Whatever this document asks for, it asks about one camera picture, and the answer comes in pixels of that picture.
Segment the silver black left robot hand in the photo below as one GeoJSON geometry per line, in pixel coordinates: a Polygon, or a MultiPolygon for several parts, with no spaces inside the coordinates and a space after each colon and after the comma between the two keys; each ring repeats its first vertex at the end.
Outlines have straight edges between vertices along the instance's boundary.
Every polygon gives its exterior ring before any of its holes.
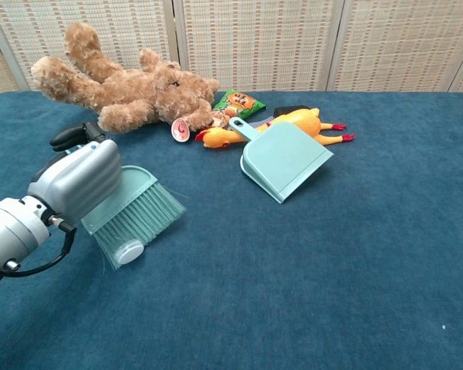
{"type": "Polygon", "coordinates": [[[75,224],[120,184],[118,147],[93,121],[64,129],[49,144],[58,155],[34,175],[27,194],[75,224]]]}

